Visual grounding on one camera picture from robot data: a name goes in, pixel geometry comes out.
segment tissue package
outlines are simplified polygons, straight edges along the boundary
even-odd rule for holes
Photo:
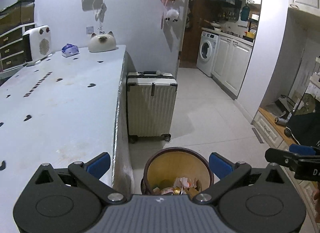
[[[64,57],[70,57],[79,53],[78,46],[69,43],[67,43],[67,45],[65,45],[61,51],[62,56]]]

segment white suitcase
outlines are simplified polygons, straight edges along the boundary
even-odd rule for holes
[[[170,73],[130,72],[127,77],[128,134],[138,137],[162,136],[170,141],[170,126],[178,84]]]

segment washing machine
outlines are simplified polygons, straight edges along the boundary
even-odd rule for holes
[[[198,53],[197,68],[207,76],[211,76],[214,61],[214,51],[218,35],[203,31],[201,34],[200,48]]]

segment range hood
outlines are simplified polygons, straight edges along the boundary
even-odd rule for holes
[[[221,3],[222,7],[241,8],[242,1],[240,0],[211,0]]]

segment trash can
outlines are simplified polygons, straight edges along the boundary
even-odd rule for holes
[[[153,195],[153,189],[165,181],[174,183],[176,178],[186,177],[201,182],[202,191],[214,183],[209,163],[195,151],[172,147],[158,151],[146,163],[141,180],[141,193]]]

